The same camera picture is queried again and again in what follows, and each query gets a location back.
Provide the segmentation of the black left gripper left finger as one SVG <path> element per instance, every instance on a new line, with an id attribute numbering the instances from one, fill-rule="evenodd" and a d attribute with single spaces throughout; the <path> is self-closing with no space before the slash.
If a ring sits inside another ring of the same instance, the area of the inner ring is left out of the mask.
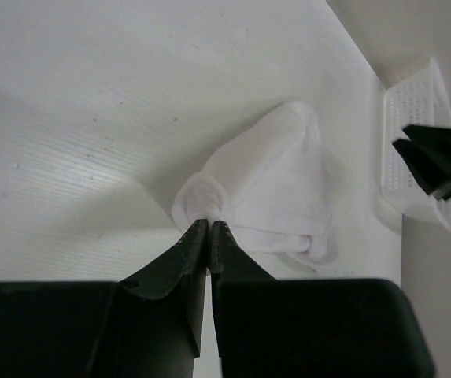
<path id="1" fill-rule="evenodd" d="M 190 377 L 208 224 L 118 281 L 0 282 L 0 377 Z"/>

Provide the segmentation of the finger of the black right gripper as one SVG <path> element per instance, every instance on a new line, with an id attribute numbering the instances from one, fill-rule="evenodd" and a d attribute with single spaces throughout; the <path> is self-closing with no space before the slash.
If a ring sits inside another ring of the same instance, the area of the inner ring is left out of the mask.
<path id="1" fill-rule="evenodd" d="M 445 173 L 418 146 L 406 139 L 392 142 L 414 180 L 427 195 L 435 192 L 445 179 Z"/>
<path id="2" fill-rule="evenodd" d="M 406 140 L 418 146 L 451 180 L 451 128 L 409 124 L 402 128 Z"/>

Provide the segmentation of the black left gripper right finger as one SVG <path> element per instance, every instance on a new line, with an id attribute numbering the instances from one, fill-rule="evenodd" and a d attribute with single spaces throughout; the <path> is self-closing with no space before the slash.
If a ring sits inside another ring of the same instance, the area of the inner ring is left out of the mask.
<path id="1" fill-rule="evenodd" d="M 432 377 L 413 308 L 383 279 L 277 280 L 217 221 L 213 316 L 225 377 Z"/>

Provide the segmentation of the white tank top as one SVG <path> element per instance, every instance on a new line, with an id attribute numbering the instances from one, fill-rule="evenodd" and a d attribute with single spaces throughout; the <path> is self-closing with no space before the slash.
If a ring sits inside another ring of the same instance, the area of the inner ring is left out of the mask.
<path id="1" fill-rule="evenodd" d="M 288 254 L 319 269 L 333 263 L 329 181 L 315 111 L 284 102 L 219 147 L 181 187 L 172 219 L 224 221 L 253 254 Z"/>

